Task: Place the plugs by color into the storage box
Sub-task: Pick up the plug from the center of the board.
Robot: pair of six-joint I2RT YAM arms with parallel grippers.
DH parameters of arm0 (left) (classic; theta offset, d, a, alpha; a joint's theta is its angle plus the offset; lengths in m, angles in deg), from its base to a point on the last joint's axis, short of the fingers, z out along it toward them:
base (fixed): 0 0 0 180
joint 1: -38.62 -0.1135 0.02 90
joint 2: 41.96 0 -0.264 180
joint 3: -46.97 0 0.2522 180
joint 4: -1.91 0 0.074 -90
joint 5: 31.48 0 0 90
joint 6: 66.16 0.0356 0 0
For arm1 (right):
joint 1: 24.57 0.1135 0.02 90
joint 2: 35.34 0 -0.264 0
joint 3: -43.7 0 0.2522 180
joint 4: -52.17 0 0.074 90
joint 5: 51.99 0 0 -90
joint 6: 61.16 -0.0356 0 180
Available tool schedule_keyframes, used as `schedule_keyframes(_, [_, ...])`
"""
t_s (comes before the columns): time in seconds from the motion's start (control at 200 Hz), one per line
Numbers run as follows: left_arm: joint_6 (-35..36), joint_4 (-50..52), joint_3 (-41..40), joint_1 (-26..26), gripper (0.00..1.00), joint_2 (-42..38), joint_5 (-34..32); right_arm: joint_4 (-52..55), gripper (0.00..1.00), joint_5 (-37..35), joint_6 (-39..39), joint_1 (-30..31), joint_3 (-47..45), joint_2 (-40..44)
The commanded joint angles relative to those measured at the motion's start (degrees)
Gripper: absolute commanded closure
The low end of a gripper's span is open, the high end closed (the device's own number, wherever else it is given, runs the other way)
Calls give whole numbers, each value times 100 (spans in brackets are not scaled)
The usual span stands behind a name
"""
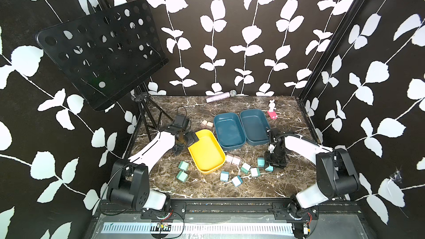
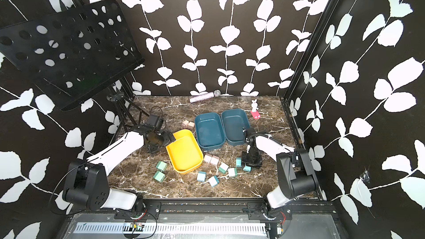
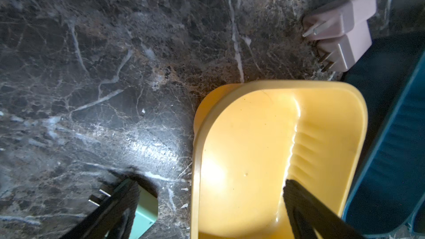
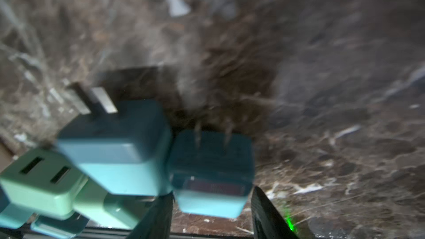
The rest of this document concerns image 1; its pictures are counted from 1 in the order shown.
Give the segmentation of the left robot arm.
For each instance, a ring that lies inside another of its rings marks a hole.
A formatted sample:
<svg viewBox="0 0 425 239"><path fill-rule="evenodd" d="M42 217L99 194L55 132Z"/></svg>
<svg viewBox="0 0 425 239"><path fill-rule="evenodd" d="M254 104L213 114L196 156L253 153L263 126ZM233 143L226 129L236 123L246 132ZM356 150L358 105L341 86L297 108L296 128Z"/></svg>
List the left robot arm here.
<svg viewBox="0 0 425 239"><path fill-rule="evenodd" d="M149 173L156 163L178 144L186 148L198 141L199 138L193 131L185 132L172 126L159 131L137 154L114 163L103 196L107 201L125 209L163 210L168 201L167 195L150 189Z"/></svg>

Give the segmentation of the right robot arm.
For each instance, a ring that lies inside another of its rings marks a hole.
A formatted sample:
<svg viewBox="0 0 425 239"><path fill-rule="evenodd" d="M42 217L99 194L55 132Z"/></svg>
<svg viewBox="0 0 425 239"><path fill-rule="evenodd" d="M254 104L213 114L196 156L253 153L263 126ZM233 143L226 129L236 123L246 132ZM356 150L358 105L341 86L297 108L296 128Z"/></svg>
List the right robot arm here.
<svg viewBox="0 0 425 239"><path fill-rule="evenodd" d="M269 138L264 158L266 164L284 169L289 163L288 152L295 152L316 167L316 183L291 197L287 209L292 215L334 198L359 190L359 175L347 150L324 147L295 133L282 133L278 128L266 130Z"/></svg>

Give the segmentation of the green plug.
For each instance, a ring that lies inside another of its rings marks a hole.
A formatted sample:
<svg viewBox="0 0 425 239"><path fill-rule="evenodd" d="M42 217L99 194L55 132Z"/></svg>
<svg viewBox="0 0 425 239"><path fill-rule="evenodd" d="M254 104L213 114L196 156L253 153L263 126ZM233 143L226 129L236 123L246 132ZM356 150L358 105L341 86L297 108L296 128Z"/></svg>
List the green plug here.
<svg viewBox="0 0 425 239"><path fill-rule="evenodd" d="M184 171L181 170L177 174L176 179L184 183L188 179L188 174L186 172L184 172Z"/></svg>
<svg viewBox="0 0 425 239"><path fill-rule="evenodd" d="M233 177L231 179L231 182L233 183L233 185L235 187L239 187L243 183L243 181L242 181L242 179L241 179L241 177L239 175Z"/></svg>
<svg viewBox="0 0 425 239"><path fill-rule="evenodd" d="M241 166L240 170L244 173L244 174L249 174L251 171L251 166L247 163L243 163L243 165Z"/></svg>
<svg viewBox="0 0 425 239"><path fill-rule="evenodd" d="M188 163L188 162L185 162L185 161L181 161L181 162L179 163L179 165L178 165L178 168L179 168L181 171L186 172L186 171L188 170L188 168L189 168L189 163Z"/></svg>
<svg viewBox="0 0 425 239"><path fill-rule="evenodd" d="M228 182L229 181L229 172L222 171L220 173L220 181L222 181L222 182Z"/></svg>
<svg viewBox="0 0 425 239"><path fill-rule="evenodd" d="M262 157L258 157L257 158L257 166L260 168L264 168L265 167L265 159Z"/></svg>
<svg viewBox="0 0 425 239"><path fill-rule="evenodd" d="M273 172L274 171L274 167L273 166L268 166L265 168L265 171L267 172Z"/></svg>
<svg viewBox="0 0 425 239"><path fill-rule="evenodd" d="M259 168L251 168L250 169L250 173L251 173L251 176L253 178L257 178L257 177L259 177L261 175Z"/></svg>

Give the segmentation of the yellow storage tray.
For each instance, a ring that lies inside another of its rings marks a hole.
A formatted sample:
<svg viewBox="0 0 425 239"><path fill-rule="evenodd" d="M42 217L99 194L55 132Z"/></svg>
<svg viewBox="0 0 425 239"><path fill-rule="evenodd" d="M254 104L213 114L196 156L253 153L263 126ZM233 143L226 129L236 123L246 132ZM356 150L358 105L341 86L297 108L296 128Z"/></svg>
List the yellow storage tray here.
<svg viewBox="0 0 425 239"><path fill-rule="evenodd" d="M220 169L226 161L226 155L212 131L203 129L195 134L198 141L188 147L188 150L197 169L202 174Z"/></svg>

